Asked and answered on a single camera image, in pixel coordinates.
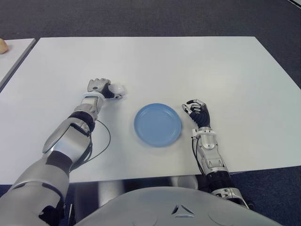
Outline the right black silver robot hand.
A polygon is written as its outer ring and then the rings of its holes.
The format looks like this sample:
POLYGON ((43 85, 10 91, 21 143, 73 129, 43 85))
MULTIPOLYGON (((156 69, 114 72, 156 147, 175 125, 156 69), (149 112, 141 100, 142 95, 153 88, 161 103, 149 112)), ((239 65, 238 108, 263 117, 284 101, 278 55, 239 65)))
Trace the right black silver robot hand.
POLYGON ((198 128, 211 127, 210 114, 207 105, 203 101, 199 99, 190 100, 186 104, 182 104, 182 109, 197 124, 198 128))

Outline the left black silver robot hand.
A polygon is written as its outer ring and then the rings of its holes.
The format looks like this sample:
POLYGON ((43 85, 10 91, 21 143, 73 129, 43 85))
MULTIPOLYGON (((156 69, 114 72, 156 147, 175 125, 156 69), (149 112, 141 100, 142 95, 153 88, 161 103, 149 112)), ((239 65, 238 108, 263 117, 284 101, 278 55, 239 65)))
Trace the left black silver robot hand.
POLYGON ((101 94, 105 99, 121 99, 122 94, 111 91, 111 81, 108 79, 94 79, 88 83, 87 91, 101 94))

